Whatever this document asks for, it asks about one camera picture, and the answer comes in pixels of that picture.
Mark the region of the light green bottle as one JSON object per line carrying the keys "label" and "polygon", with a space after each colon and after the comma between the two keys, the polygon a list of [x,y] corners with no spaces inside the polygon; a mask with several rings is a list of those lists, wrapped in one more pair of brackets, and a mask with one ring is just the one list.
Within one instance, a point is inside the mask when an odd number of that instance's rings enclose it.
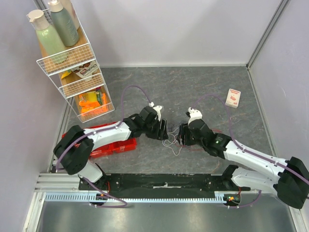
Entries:
{"label": "light green bottle", "polygon": [[38,40],[55,64],[60,64],[67,59],[66,47],[58,32],[49,23],[42,10],[32,10],[28,14],[29,22],[33,25]]}

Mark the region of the red bin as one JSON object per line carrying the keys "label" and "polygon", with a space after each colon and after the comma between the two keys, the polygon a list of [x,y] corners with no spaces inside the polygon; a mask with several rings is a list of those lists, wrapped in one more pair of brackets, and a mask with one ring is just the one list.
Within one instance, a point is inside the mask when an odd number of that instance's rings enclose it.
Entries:
{"label": "red bin", "polygon": [[137,146],[137,142],[135,138],[131,138],[125,141],[119,141],[113,143],[113,152],[114,153],[123,153],[135,150]]}
{"label": "red bin", "polygon": [[109,156],[113,154],[113,145],[108,144],[101,147],[98,147],[97,149],[93,150],[90,154],[90,158],[96,159],[104,156]]}

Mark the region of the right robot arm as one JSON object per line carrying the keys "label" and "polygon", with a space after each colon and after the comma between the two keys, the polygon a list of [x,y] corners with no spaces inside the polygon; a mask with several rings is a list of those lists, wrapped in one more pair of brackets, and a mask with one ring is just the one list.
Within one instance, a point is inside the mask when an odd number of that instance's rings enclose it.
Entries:
{"label": "right robot arm", "polygon": [[303,208],[309,196],[309,171],[296,157],[286,160],[247,148],[228,135],[213,132],[202,119],[182,123],[178,142],[198,145],[213,157],[240,164],[225,170],[221,184],[226,190],[238,186],[266,191],[295,209]]}

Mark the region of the beige bottle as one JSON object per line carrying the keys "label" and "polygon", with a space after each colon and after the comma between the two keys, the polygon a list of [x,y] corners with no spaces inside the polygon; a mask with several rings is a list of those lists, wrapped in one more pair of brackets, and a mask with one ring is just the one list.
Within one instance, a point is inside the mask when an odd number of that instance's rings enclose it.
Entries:
{"label": "beige bottle", "polygon": [[78,29],[80,27],[80,23],[77,17],[77,14],[75,12],[74,6],[71,2],[71,0],[60,0],[62,6],[69,12],[73,23],[75,25],[75,28]]}

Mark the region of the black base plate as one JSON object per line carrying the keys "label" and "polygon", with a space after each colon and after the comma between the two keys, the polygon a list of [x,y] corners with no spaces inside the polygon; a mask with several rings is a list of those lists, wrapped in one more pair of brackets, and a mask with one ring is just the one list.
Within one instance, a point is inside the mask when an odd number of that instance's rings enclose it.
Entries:
{"label": "black base plate", "polygon": [[211,174],[107,174],[95,186],[123,199],[211,198],[216,191],[239,191],[227,177]]}

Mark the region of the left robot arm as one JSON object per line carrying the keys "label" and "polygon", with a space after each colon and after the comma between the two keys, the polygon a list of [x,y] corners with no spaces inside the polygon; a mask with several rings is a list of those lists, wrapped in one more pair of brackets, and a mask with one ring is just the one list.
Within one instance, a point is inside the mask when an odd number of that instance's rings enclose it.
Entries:
{"label": "left robot arm", "polygon": [[167,138],[166,120],[162,118],[163,106],[148,105],[140,113],[121,121],[94,129],[71,127],[55,146],[56,169],[64,169],[67,174],[77,174],[84,183],[95,190],[107,186],[104,171],[89,160],[90,154],[105,145],[127,141],[145,135],[155,140]]}

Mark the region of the orange snack packs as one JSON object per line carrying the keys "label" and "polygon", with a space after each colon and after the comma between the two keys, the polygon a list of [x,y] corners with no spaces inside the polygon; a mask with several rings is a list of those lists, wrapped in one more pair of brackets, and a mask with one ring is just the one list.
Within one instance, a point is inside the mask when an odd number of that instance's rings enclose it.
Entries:
{"label": "orange snack packs", "polygon": [[89,91],[79,94],[79,106],[81,114],[99,114],[108,111],[107,95],[100,90]]}

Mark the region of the red bin right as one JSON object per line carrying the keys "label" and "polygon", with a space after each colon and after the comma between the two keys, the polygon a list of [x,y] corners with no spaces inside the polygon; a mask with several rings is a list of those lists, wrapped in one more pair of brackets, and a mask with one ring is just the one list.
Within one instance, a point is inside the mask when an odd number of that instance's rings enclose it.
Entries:
{"label": "red bin right", "polygon": [[137,146],[137,142],[135,138],[131,138],[125,141],[119,141],[113,143],[113,152],[114,153],[123,153],[135,150]]}

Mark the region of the chocolate cookie box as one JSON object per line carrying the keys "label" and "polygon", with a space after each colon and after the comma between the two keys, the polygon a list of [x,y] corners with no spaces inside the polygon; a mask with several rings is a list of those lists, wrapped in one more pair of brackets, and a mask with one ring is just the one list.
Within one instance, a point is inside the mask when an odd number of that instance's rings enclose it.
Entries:
{"label": "chocolate cookie box", "polygon": [[99,69],[98,63],[93,60],[91,62],[84,63],[73,68],[71,71],[75,73],[78,77],[84,79],[89,76],[92,76]]}

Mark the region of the dark green bottle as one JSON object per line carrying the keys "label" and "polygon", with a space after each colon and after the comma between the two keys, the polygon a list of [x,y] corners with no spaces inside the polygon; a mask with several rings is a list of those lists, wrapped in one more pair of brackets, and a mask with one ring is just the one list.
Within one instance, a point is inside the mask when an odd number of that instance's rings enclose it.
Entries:
{"label": "dark green bottle", "polygon": [[59,0],[48,2],[51,20],[66,47],[74,46],[79,40],[79,34],[69,12]]}

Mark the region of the small white card box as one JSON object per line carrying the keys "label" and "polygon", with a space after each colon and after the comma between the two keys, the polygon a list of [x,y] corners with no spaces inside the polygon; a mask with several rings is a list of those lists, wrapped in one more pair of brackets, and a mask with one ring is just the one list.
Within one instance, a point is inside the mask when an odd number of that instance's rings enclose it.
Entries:
{"label": "small white card box", "polygon": [[241,92],[235,89],[229,89],[225,105],[232,108],[238,108]]}

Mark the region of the aluminium frame rail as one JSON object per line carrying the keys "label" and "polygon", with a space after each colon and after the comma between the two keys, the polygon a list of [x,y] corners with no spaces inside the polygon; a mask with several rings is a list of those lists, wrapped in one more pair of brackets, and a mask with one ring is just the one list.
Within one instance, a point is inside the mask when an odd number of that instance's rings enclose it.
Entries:
{"label": "aluminium frame rail", "polygon": [[39,174],[35,192],[77,192],[80,179],[66,173]]}

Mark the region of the red bin middle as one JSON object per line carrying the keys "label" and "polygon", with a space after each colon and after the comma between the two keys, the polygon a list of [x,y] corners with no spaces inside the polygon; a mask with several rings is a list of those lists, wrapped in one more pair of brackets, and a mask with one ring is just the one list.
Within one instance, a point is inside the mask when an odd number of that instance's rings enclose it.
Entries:
{"label": "red bin middle", "polygon": [[113,145],[108,144],[101,147],[98,147],[97,149],[93,150],[90,154],[90,158],[96,159],[104,156],[109,156],[113,154]]}

